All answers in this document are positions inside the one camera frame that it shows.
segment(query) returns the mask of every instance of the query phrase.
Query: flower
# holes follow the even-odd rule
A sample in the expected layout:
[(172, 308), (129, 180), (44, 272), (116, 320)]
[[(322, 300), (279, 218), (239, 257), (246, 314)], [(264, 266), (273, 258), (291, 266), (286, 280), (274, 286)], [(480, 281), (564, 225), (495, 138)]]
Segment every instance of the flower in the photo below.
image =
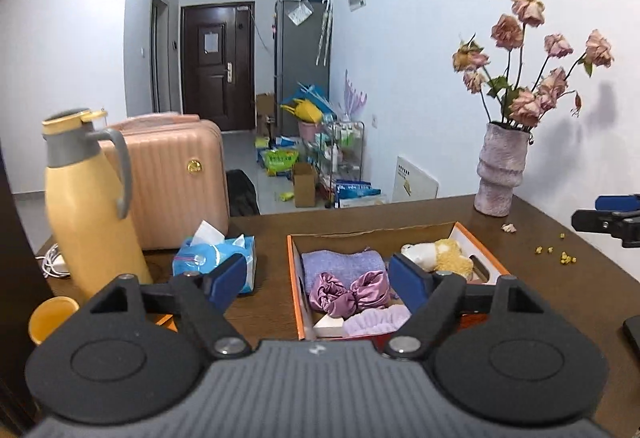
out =
[(545, 50), (549, 57), (564, 57), (574, 52), (562, 34), (545, 36)]
[(584, 61), (588, 64), (606, 66), (607, 68), (611, 66), (611, 61), (613, 61), (611, 44), (606, 38), (602, 37), (597, 28), (589, 34)]
[(479, 93), (482, 91), (482, 83), (486, 82), (486, 78), (478, 70), (473, 72), (467, 71), (462, 76), (462, 80), (466, 85), (466, 89), (471, 93)]
[(495, 46), (513, 50), (520, 48), (524, 41), (524, 32), (514, 16), (503, 14), (498, 23), (491, 28), (491, 37), (495, 40)]
[(529, 88), (518, 88), (518, 97), (511, 103), (510, 110), (511, 119), (530, 128), (538, 126), (540, 115), (542, 115), (540, 103)]
[(482, 54), (482, 47), (473, 39), (468, 43), (460, 43), (460, 48), (453, 54), (453, 70), (462, 72), (463, 70), (477, 70), (489, 64), (489, 56)]
[(540, 0), (511, 0), (511, 12), (525, 25), (539, 27), (545, 22), (545, 5)]
[(571, 110), (572, 117), (580, 117), (580, 109), (582, 108), (582, 98), (578, 92), (575, 92), (575, 108)]
[(542, 83), (538, 87), (538, 97), (540, 107), (543, 111), (548, 111), (556, 107), (558, 98), (566, 91), (567, 88), (566, 73), (564, 68), (556, 68), (542, 79)]

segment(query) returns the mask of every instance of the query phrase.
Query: brown table top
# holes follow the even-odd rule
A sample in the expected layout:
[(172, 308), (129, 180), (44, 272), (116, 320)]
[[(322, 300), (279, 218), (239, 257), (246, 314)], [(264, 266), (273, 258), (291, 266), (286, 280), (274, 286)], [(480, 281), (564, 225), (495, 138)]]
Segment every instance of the brown table top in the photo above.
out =
[[(254, 294), (236, 299), (225, 316), (252, 345), (264, 338), (296, 338), (287, 264), (288, 234), (347, 233), (459, 221), (510, 272), (534, 288), (604, 352), (609, 361), (609, 380), (594, 419), (615, 436), (631, 438), (640, 424), (640, 363), (621, 326), (628, 317), (640, 314), (640, 284), (578, 235), (519, 198), (514, 198), (506, 220), (516, 226), (517, 233), (500, 230), (505, 219), (476, 212), (472, 196), (232, 218), (230, 237), (241, 233), (255, 236), (256, 289)], [(564, 240), (559, 238), (561, 232), (566, 234)], [(539, 245), (545, 248), (542, 255), (534, 253)], [(554, 247), (553, 254), (546, 253), (547, 247)], [(577, 262), (561, 265), (562, 251), (575, 256)], [(147, 254), (156, 281), (168, 278), (173, 255)], [(68, 280), (51, 279), (50, 285), (59, 295), (77, 294)]]

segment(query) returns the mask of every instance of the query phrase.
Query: gray refrigerator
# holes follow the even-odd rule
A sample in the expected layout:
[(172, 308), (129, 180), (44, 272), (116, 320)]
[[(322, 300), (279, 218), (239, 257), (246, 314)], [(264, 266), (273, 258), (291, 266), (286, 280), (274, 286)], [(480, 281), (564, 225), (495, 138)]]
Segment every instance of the gray refrigerator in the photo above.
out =
[(314, 84), (329, 98), (329, 58), (324, 66), (324, 49), (320, 64), (316, 66), (324, 5), (311, 2), (314, 12), (296, 25), (287, 14), (299, 4), (278, 0), (275, 6), (276, 132), (292, 137), (298, 136), (298, 120), (283, 111), (280, 105), (298, 90), (298, 83), (308, 86)]

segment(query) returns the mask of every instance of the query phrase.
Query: pink suitcase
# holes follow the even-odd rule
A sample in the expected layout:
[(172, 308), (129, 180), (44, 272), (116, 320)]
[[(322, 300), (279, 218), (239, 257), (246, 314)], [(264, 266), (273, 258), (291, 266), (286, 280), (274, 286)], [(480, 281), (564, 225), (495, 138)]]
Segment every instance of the pink suitcase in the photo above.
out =
[[(226, 235), (229, 201), (222, 135), (197, 115), (153, 113), (110, 126), (127, 142), (131, 216), (143, 250), (176, 249), (206, 220)], [(111, 142), (100, 143), (116, 169)]]

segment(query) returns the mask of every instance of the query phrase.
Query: stuffed animal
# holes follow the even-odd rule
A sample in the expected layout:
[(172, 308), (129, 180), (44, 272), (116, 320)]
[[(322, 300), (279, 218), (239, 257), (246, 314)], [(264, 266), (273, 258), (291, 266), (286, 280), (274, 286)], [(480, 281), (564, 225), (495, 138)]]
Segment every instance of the stuffed animal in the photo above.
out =
[(404, 245), (400, 252), (425, 272), (451, 271), (466, 280), (473, 278), (474, 263), (462, 255), (456, 240), (446, 238), (435, 243)]

